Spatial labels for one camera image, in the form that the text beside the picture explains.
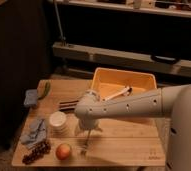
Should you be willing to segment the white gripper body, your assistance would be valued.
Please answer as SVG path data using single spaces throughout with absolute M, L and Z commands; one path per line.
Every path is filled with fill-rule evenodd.
M 75 127 L 74 134 L 78 136 L 80 133 L 90 130 L 102 131 L 102 129 L 99 127 L 99 121 L 94 119 L 91 120 L 79 119 Z

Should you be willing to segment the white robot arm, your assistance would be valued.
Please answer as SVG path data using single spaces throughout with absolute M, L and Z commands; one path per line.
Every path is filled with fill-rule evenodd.
M 100 101 L 88 90 L 75 107 L 84 130 L 94 129 L 101 118 L 170 118 L 166 171 L 191 171 L 191 84 L 170 86 Z

